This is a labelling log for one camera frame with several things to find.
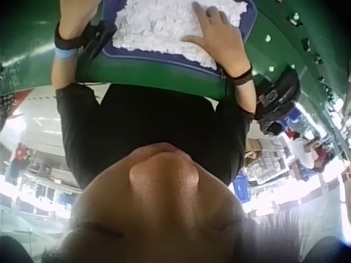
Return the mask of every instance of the blue wristband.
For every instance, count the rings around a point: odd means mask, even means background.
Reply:
[[[69,50],[63,50],[63,49],[55,48],[55,55],[58,58],[61,58],[61,59],[70,58],[70,57],[76,55],[77,53],[78,53],[78,49],[77,48],[69,49]]]

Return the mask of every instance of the wrist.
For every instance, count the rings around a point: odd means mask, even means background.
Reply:
[[[237,78],[249,71],[251,68],[251,64],[249,60],[242,62],[240,64],[235,64],[229,67],[224,68],[227,74],[232,78]]]

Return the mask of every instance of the tray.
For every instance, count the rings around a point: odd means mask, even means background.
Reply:
[[[243,40],[246,42],[257,17],[257,8],[252,0],[241,0],[240,2],[246,2],[248,4],[247,12],[241,15],[239,26]],[[104,0],[103,20],[114,23],[116,20],[117,12],[122,10],[125,7],[126,3],[127,0]],[[161,52],[149,52],[138,49],[134,51],[128,51],[125,48],[115,48],[112,44],[112,41],[110,41],[104,47],[103,53],[113,59],[148,60],[177,65],[211,75],[217,75],[214,69],[200,66],[198,62],[190,61],[182,55],[162,54]]]

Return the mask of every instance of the black shirt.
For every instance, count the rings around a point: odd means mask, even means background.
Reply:
[[[190,94],[112,84],[101,104],[72,83],[57,90],[67,165],[81,188],[138,147],[168,142],[225,184],[244,163],[252,116],[235,98],[219,102]]]

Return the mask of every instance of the white food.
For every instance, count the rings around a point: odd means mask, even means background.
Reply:
[[[193,0],[128,0],[125,8],[117,12],[117,32],[113,43],[116,48],[129,51],[159,51],[181,54],[201,66],[216,68],[211,57],[200,47],[181,42],[186,35],[202,36],[193,11]],[[231,24],[239,26],[240,15],[247,3],[233,0],[200,0],[203,7],[216,6],[224,11]]]

